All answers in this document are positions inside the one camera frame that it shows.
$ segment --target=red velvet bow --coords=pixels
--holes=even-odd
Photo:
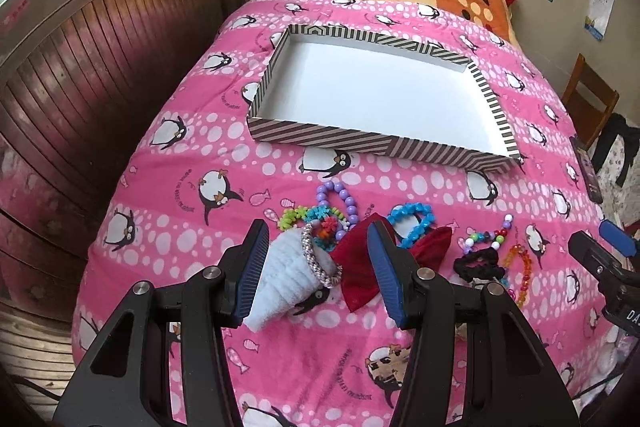
[[[342,265],[342,296],[351,312],[364,306],[379,292],[367,251],[367,229],[375,220],[382,221],[389,235],[394,237],[391,224],[380,214],[371,214],[353,227],[331,252],[332,259]],[[437,271],[451,243],[451,234],[449,227],[432,230],[416,241],[409,252],[420,266]]]

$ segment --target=white fuzzy cloth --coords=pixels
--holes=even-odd
[[[316,245],[314,253],[322,269],[334,275],[331,256]],[[254,304],[244,324],[255,333],[270,318],[286,313],[321,287],[302,251],[302,229],[289,229],[269,246]]]

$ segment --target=metal screw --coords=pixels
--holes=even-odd
[[[489,293],[491,293],[491,295],[502,295],[504,293],[504,288],[502,287],[501,284],[498,284],[497,282],[490,282],[487,286],[486,286],[487,290],[489,290]]]
[[[151,285],[147,281],[138,281],[133,285],[133,293],[136,295],[144,295],[149,291]]]
[[[431,268],[418,268],[416,272],[418,279],[422,279],[423,281],[430,281],[434,277],[436,277],[436,272],[434,272]]]
[[[220,277],[222,274],[222,270],[217,266],[207,266],[204,270],[202,270],[202,276],[205,279],[215,279],[216,277]]]

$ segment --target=pink blanket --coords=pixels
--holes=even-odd
[[[338,164],[327,150],[254,142],[245,122],[248,103],[290,23],[343,24],[437,42],[470,57],[510,119],[521,166],[505,175],[482,174],[356,153]],[[330,64],[326,74],[332,74]],[[333,96],[339,93],[318,86],[319,103],[331,103]],[[275,221],[284,209],[313,205],[319,181],[330,178],[348,186],[361,217],[386,215],[407,201],[429,202],[437,224],[453,229],[441,273],[454,282],[460,280],[452,264],[467,235],[500,229],[504,215],[513,214],[500,259],[516,243],[529,248],[534,271],[523,312],[574,393],[589,376],[610,325],[599,318],[603,300],[595,281],[566,252],[573,232],[588,230],[595,237],[602,219],[585,193],[568,140],[573,134],[570,118],[535,66],[510,44],[453,14],[410,2],[253,0],[225,22],[131,157],[89,251],[74,314],[74,358],[79,362],[81,346],[133,283],[188,279],[239,243],[256,217],[266,219],[276,237]],[[222,197],[206,211],[199,187],[212,171],[217,175],[207,179],[220,180]],[[407,227],[398,232],[406,234]],[[508,273],[515,292],[523,269],[517,259]],[[380,295],[350,313],[337,288],[326,302],[293,312],[255,334],[246,327],[225,332],[245,424],[388,424],[412,335],[395,327]],[[465,347],[463,341],[456,347],[451,419],[462,411]],[[172,405],[184,421],[178,343],[172,352]]]

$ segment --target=black scrunchie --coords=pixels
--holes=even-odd
[[[491,247],[471,251],[456,259],[453,261],[453,270],[468,283],[473,279],[500,280],[506,273],[502,266],[498,266],[497,250]]]

